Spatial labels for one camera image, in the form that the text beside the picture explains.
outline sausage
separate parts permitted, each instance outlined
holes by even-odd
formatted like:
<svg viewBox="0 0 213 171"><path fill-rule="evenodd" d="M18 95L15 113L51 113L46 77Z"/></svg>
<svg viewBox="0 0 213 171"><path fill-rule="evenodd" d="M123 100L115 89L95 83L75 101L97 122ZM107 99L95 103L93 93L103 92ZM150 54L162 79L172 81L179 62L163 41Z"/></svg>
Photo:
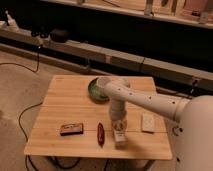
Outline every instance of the sausage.
<svg viewBox="0 0 213 171"><path fill-rule="evenodd" d="M105 131L101 123L98 124L97 139L98 139L98 144L100 146L103 146L105 141Z"/></svg>

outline wooden table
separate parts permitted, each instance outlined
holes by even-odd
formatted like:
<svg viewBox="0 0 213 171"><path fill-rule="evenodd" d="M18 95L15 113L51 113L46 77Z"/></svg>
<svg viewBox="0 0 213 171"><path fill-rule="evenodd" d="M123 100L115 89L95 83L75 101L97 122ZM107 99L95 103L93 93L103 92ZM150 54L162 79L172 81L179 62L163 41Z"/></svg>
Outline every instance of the wooden table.
<svg viewBox="0 0 213 171"><path fill-rule="evenodd" d="M164 119L150 111L127 103L127 144L116 149L108 116L109 103L94 103L87 86L96 76L56 75L53 77L44 103L37 116L26 144L25 155L69 156L95 158L170 160L172 153ZM155 91L151 77L126 77L131 87L144 91ZM141 115L154 115L156 133L141 132ZM84 124L84 134L60 136L63 124ZM105 144L97 142L97 125L105 129Z"/></svg>

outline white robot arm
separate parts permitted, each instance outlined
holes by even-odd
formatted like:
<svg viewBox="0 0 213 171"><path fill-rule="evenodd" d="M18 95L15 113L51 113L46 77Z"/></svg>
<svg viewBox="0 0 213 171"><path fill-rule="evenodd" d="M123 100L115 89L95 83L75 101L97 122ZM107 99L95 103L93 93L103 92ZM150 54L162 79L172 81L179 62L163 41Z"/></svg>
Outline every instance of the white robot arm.
<svg viewBox="0 0 213 171"><path fill-rule="evenodd" d="M100 77L97 86L110 98L112 121L125 118L128 101L179 122L177 171L213 170L213 96L188 100L137 91L130 89L128 81L122 78L111 81Z"/></svg>

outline shelf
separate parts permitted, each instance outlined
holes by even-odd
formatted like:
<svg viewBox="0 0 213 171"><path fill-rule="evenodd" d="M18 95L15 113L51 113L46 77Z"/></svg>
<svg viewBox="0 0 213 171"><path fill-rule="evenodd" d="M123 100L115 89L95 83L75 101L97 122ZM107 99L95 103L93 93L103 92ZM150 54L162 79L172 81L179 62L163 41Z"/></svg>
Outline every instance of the shelf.
<svg viewBox="0 0 213 171"><path fill-rule="evenodd" d="M62 5L76 6L76 7L86 8L86 9L100 10L104 12L112 12L116 14L123 14L123 15L129 15L129 16L135 16L135 17L141 17L141 18L147 18L147 19L153 19L157 21L164 21L164 22L188 25L193 27L213 29L213 24L210 24L210 23L199 24L197 21L182 19L180 17L173 16L173 15L155 14L154 16L146 16L144 15L143 11L136 11L136 10L114 7L113 5L107 4L103 1L98 2L98 0L86 1L85 3L81 5L77 4L75 0L41 0L41 1L57 3Z"/></svg>
<svg viewBox="0 0 213 171"><path fill-rule="evenodd" d="M8 29L0 29L0 37L35 46L39 46L39 44L42 43L44 48L56 52L62 52L76 57L109 64L115 67L141 72L143 74L152 75L154 77L182 84L191 85L191 80L193 78L198 78L201 80L198 85L199 88L213 91L213 74L211 72L73 40L69 40L66 43L57 43L51 41L49 38L35 38L31 37L30 31L24 29L20 29L18 32ZM8 49L5 46L6 45L0 43L0 50Z"/></svg>

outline wooden shelf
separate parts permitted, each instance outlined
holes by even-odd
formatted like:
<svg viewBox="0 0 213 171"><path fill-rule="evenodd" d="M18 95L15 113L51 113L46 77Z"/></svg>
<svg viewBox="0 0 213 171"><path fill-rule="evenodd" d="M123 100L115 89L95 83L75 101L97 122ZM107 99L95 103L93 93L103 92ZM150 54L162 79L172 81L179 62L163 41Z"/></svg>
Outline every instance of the wooden shelf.
<svg viewBox="0 0 213 171"><path fill-rule="evenodd" d="M98 1L98 0L87 0L82 5L77 4L75 0L42 0L42 1L57 3L62 5L76 6L81 8L93 9L93 10L100 10L105 12L112 12L112 13L123 14L123 15L130 15L130 16L141 17L141 18L148 18L148 19L170 22L170 23L177 23L177 24L188 25L193 27L213 29L213 24L210 24L210 23L199 24L197 21L183 19L174 15L155 14L154 16L146 16L144 15L143 11L119 8L111 4L108 4L106 2Z"/></svg>

